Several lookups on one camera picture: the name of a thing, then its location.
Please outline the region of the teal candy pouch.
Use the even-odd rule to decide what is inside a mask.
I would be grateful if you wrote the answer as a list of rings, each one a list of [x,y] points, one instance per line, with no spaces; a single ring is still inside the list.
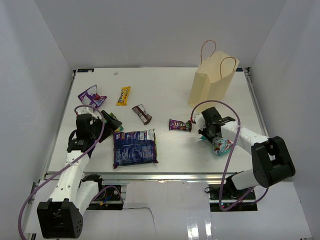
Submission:
[[[222,156],[227,154],[231,147],[233,146],[233,142],[226,139],[226,138],[215,138],[212,141],[213,151],[216,153],[217,156]]]

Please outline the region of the large blue purple snack bag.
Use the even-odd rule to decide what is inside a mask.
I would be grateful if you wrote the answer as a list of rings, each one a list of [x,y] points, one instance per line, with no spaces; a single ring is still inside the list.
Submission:
[[[154,129],[113,134],[113,168],[157,164],[157,140]]]

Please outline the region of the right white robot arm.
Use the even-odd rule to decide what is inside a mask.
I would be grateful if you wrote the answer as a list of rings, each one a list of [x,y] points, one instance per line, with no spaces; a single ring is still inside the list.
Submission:
[[[268,137],[238,125],[230,116],[222,117],[215,107],[202,113],[203,128],[198,130],[215,147],[230,141],[251,155],[252,168],[226,178],[222,194],[236,200],[244,190],[261,186],[265,189],[296,174],[287,145],[279,136]]]

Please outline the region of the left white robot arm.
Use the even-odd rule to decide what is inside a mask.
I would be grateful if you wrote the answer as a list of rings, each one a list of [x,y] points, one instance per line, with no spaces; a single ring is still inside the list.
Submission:
[[[76,117],[76,130],[68,139],[65,166],[47,201],[37,206],[37,216],[45,239],[77,239],[83,229],[83,215],[93,199],[105,196],[106,187],[98,174],[84,176],[94,143],[113,134],[121,121],[105,111],[102,117],[82,113]]]

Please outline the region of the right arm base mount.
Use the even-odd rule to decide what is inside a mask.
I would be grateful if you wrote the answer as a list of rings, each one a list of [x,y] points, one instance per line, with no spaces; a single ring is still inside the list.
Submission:
[[[219,184],[209,184],[205,189],[204,192],[208,194],[209,197],[209,206],[210,211],[213,212],[222,212],[220,206],[222,208],[227,208],[236,202],[243,194],[246,193],[246,189],[241,190],[239,193],[225,193],[226,188],[223,188],[223,194],[221,198],[221,204],[219,204],[219,192],[220,192],[220,185]],[[229,212],[255,212],[258,210],[257,200],[255,191],[252,190],[245,198],[240,201],[236,206],[229,210]]]

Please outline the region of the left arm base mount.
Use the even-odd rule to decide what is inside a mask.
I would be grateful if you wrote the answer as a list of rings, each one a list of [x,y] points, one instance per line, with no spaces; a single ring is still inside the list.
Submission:
[[[124,192],[124,187],[121,185],[114,185],[114,187],[107,187],[108,184],[105,184],[102,177],[98,174],[91,174],[85,176],[81,183],[86,181],[93,181],[98,183],[98,191],[103,190],[102,193],[95,198],[94,201],[90,203],[87,210],[96,210],[96,211],[120,211],[123,209],[124,196],[122,193]]]

